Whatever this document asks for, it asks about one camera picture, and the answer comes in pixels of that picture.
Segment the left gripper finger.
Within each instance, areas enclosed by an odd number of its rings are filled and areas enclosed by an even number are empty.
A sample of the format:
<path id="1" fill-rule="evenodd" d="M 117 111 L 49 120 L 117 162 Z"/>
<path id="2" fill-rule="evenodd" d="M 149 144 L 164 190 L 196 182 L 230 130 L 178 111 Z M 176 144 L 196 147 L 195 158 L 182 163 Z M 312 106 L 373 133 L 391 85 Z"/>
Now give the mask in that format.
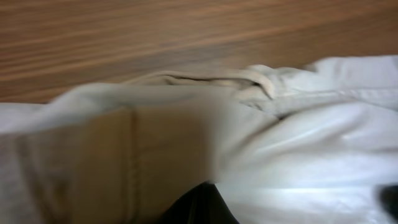
<path id="1" fill-rule="evenodd" d="M 204 182 L 178 198 L 158 224 L 239 224 L 215 184 Z"/>

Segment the beige khaki shorts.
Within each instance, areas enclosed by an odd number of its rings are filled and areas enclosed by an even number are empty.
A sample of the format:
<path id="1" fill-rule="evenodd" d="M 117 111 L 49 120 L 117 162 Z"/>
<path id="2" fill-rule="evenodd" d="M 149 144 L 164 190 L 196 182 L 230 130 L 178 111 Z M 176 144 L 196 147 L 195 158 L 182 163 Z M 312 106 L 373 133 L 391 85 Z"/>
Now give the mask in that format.
<path id="1" fill-rule="evenodd" d="M 397 57 L 159 72 L 1 105 L 2 223 L 157 223 L 204 182 L 239 223 L 396 223 Z"/>

